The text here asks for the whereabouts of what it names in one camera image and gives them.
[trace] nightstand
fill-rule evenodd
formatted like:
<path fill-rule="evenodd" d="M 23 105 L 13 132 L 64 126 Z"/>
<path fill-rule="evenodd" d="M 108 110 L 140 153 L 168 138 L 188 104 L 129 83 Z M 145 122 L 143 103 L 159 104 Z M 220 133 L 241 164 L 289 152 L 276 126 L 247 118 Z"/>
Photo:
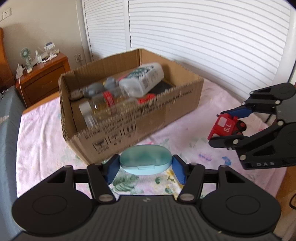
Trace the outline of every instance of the nightstand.
<path fill-rule="evenodd" d="M 54 59 L 44 64 L 35 65 L 31 73 L 28 74 L 27 70 L 24 71 L 20 78 L 22 93 L 18 79 L 15 87 L 29 107 L 59 91 L 59 77 L 68 71 L 70 71 L 68 58 L 60 52 Z"/>

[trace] white closet door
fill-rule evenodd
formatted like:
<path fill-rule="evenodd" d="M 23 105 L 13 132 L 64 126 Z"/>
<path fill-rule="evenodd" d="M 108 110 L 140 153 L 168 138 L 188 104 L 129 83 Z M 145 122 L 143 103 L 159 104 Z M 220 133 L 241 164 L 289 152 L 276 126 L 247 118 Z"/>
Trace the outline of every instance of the white closet door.
<path fill-rule="evenodd" d="M 82 0 L 82 6 L 92 60 L 131 49 L 127 0 Z"/>
<path fill-rule="evenodd" d="M 191 68 L 241 98 L 287 82 L 295 12 L 284 0 L 129 0 L 131 48 Z"/>

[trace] wall socket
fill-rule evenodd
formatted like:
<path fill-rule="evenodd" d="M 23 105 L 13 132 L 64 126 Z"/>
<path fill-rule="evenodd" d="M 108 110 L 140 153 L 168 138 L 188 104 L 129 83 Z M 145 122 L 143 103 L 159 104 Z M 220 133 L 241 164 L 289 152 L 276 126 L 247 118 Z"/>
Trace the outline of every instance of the wall socket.
<path fill-rule="evenodd" d="M 79 63 L 83 60 L 81 53 L 78 53 L 75 55 L 75 60 L 77 63 Z"/>
<path fill-rule="evenodd" d="M 11 8 L 6 9 L 3 13 L 2 13 L 2 19 L 5 19 L 7 17 L 9 17 L 11 15 Z"/>

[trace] wooden headboard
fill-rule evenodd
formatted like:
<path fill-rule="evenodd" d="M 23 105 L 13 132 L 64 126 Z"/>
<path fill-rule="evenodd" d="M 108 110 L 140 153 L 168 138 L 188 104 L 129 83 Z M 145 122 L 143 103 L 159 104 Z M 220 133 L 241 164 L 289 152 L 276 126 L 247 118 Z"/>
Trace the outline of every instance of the wooden headboard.
<path fill-rule="evenodd" d="M 15 85 L 15 77 L 6 59 L 3 37 L 3 28 L 0 28 L 0 91 Z"/>

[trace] brown cardboard box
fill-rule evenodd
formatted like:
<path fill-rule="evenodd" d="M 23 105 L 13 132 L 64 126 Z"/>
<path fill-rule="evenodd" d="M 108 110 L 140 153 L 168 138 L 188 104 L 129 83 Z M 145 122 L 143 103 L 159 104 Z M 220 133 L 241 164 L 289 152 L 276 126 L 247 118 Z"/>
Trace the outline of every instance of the brown cardboard box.
<path fill-rule="evenodd" d="M 109 76 L 123 76 L 151 62 L 160 63 L 165 80 L 176 87 L 87 128 L 78 107 L 86 99 L 71 102 L 69 93 Z M 197 108 L 203 80 L 176 62 L 144 49 L 91 62 L 59 78 L 63 137 L 86 164 L 101 162 Z"/>

